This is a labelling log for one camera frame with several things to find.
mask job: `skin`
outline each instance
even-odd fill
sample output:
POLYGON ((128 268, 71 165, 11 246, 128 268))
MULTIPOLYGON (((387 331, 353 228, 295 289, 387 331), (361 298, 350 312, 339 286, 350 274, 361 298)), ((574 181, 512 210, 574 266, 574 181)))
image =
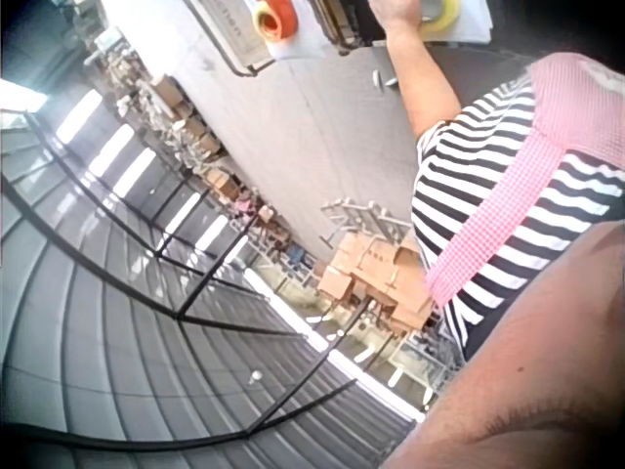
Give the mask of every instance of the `skin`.
MULTIPOLYGON (((415 136, 460 111, 419 0, 370 0, 415 136)), ((625 415, 623 222, 580 236, 501 319, 385 467, 583 467, 625 415)))
POLYGON ((387 34, 387 48, 399 80, 415 137, 443 119, 453 119, 460 103, 419 36, 420 0, 370 0, 387 34))

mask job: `stack of cardboard boxes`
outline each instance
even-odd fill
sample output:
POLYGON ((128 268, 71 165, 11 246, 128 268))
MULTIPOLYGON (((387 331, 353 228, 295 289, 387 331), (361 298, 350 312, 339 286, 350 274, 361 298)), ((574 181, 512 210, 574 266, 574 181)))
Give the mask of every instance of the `stack of cardboard boxes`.
POLYGON ((219 168, 204 173, 204 181, 217 193, 223 204, 234 202, 240 194, 240 187, 230 174, 219 168))
POLYGON ((178 86, 169 76, 154 78, 149 87, 158 106, 176 123, 176 130, 187 132, 205 151, 219 150, 219 142, 213 138, 202 121, 193 115, 193 105, 185 100, 178 86))
POLYGON ((352 294, 370 296, 392 311, 388 323, 393 328, 422 330, 433 305, 418 250, 410 235, 395 246, 367 234, 347 233, 318 289, 338 301, 352 294))

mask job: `black and white striped shirt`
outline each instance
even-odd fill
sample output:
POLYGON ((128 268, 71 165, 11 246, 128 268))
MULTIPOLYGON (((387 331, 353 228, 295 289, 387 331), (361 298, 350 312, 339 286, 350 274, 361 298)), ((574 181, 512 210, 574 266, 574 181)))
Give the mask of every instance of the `black and white striped shirt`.
MULTIPOLYGON (((514 160, 534 106, 529 78, 522 77, 465 107, 453 121, 440 122, 417 143, 412 221, 427 269, 514 160)), ((578 236, 598 222, 625 218, 624 190, 625 172, 617 167, 590 154, 566 154, 513 235, 443 307, 465 358, 578 236)))

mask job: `gray floor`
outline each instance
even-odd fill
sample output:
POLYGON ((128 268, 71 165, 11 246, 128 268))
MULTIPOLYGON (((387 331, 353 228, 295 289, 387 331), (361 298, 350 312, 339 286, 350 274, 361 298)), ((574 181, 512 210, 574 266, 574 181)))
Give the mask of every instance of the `gray floor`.
MULTIPOLYGON (((319 211, 349 196, 375 200, 409 219, 417 166, 414 142, 397 90, 380 92, 372 72, 394 76, 385 49, 348 57, 275 64, 257 78, 238 78, 204 37, 183 2, 130 0, 143 20, 120 28, 153 72, 175 76, 228 148, 243 179, 257 187, 321 259, 320 235, 332 231, 319 211)), ((486 51, 435 48, 435 56, 466 103, 526 60, 486 51)))

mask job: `pink gingham apron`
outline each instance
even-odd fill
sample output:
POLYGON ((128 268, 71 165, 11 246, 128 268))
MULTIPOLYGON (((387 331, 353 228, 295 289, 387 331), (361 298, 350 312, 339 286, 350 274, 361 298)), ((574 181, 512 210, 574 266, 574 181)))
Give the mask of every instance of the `pink gingham apron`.
POLYGON ((554 54, 529 68, 532 128, 499 183, 438 256, 426 276, 444 306, 523 221, 568 150, 625 169, 625 79, 577 54, 554 54))

